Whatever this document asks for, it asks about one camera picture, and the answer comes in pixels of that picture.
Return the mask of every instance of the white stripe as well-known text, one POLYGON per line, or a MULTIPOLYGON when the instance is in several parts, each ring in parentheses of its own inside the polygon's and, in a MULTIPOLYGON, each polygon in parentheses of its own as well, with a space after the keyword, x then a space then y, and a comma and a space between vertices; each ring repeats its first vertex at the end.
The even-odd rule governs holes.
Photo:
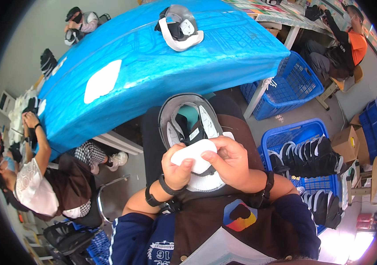
POLYGON ((115 227, 113 228, 113 234, 110 237, 110 247, 109 247, 109 264, 110 265, 113 265, 113 261, 112 261, 112 246, 113 246, 113 241, 114 241, 114 237, 115 237, 115 234, 116 234, 116 226, 117 225, 118 225, 118 219, 116 218, 115 219, 115 227))

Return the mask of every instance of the blue crate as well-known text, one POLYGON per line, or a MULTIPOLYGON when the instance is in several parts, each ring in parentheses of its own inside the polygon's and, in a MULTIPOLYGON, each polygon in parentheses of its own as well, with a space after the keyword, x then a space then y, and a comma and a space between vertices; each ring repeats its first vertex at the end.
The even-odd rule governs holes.
MULTIPOLYGON (((261 145, 258 147, 258 152, 261 155, 265 170, 272 168, 268 150, 279 153, 283 144, 288 141, 293 141, 296 145, 300 145, 305 141, 311 141, 323 134, 329 137, 326 126, 323 121, 318 118, 267 130, 262 136, 261 145)), ((319 189, 323 189, 326 193, 331 190, 335 195, 338 195, 339 198, 341 198, 342 195, 342 187, 340 181, 337 179, 337 175, 301 178, 300 180, 292 179, 291 181, 295 187, 303 186, 305 190, 311 194, 319 189)), ((318 234, 322 233, 325 229, 326 227, 323 225, 318 226, 318 234)))
MULTIPOLYGON (((277 87, 269 86, 253 114, 257 120, 300 107, 324 92, 323 85, 302 57, 290 51, 289 57, 281 60, 277 75, 273 78, 277 87)), ((259 81, 240 86, 244 97, 250 102, 259 81)))
MULTIPOLYGON (((87 228, 74 222, 72 224, 75 230, 87 228)), ((87 252, 97 265, 109 265, 109 247, 110 240, 107 238, 106 233, 101 231, 91 240, 91 245, 87 248, 87 252)))
POLYGON ((377 98, 370 101, 360 114, 360 122, 366 137, 370 162, 377 156, 377 98))

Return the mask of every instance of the blue tablecloth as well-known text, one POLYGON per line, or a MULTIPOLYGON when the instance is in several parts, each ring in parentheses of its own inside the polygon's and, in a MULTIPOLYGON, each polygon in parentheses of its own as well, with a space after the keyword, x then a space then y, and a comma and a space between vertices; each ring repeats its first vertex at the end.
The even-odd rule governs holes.
POLYGON ((40 121, 51 159, 162 105, 183 92, 206 94, 276 75, 289 50, 247 14, 220 0, 159 0, 103 24, 65 53, 63 65, 43 85, 40 121), (168 47, 154 31, 171 4, 186 6, 204 40, 186 51, 168 47), (114 89, 84 103, 87 81, 122 60, 114 89))

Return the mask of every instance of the shoe label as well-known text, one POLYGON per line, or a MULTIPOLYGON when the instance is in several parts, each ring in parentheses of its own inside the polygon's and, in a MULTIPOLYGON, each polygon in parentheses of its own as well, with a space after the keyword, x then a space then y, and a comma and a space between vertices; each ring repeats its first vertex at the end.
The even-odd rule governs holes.
POLYGON ((196 130, 194 130, 194 132, 192 132, 189 135, 190 141, 193 140, 193 138, 195 138, 198 134, 199 134, 199 128, 196 128, 196 130))

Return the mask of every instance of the blue face mask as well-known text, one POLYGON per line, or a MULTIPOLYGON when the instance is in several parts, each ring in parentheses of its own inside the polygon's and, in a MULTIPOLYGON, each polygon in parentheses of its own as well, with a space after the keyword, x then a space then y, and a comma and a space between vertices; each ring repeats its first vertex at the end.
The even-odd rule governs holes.
POLYGON ((8 156, 3 157, 3 160, 7 161, 6 169, 15 172, 15 162, 8 156))

